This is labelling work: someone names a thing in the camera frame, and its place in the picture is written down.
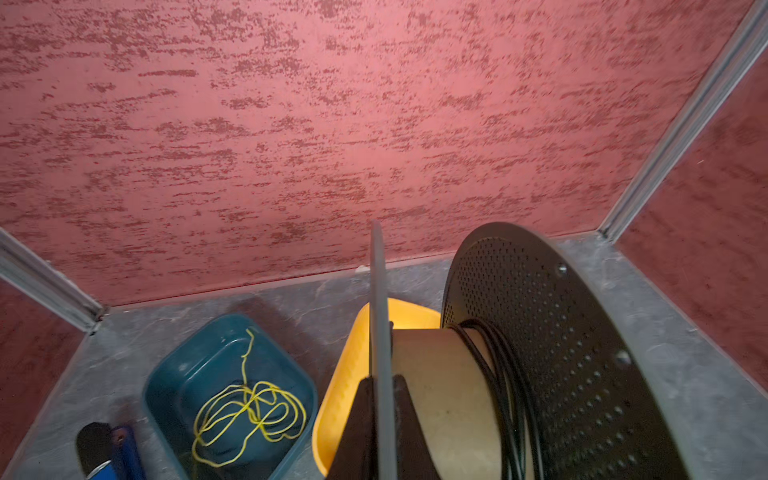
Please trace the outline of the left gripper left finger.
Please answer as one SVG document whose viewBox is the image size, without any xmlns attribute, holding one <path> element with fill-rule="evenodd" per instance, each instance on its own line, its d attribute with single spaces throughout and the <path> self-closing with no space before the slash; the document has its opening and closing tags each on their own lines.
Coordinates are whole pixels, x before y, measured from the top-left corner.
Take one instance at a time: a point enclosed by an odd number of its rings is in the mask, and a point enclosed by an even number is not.
<svg viewBox="0 0 768 480">
<path fill-rule="evenodd" d="M 349 417 L 326 479 L 369 480 L 374 478 L 374 380 L 367 377 L 358 385 Z"/>
</svg>

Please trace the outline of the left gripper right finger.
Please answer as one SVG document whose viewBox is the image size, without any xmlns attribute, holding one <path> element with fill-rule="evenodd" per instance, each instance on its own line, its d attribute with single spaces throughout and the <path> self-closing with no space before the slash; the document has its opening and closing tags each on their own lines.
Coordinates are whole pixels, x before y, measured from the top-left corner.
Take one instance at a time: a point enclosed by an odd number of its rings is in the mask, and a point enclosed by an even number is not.
<svg viewBox="0 0 768 480">
<path fill-rule="evenodd" d="M 406 379 L 393 377 L 397 475 L 404 480 L 439 480 Z"/>
</svg>

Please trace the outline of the grey perforated cable spool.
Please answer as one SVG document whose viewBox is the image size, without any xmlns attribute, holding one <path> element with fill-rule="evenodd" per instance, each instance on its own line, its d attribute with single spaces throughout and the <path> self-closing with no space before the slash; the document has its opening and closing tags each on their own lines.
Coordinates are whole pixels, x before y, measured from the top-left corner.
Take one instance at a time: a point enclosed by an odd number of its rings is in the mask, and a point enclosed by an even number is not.
<svg viewBox="0 0 768 480">
<path fill-rule="evenodd" d="M 392 327 L 379 224 L 370 259 L 374 479 L 399 479 L 395 375 L 440 479 L 690 477 L 631 348 L 545 238 L 475 229 L 450 265 L 439 329 Z"/>
</svg>

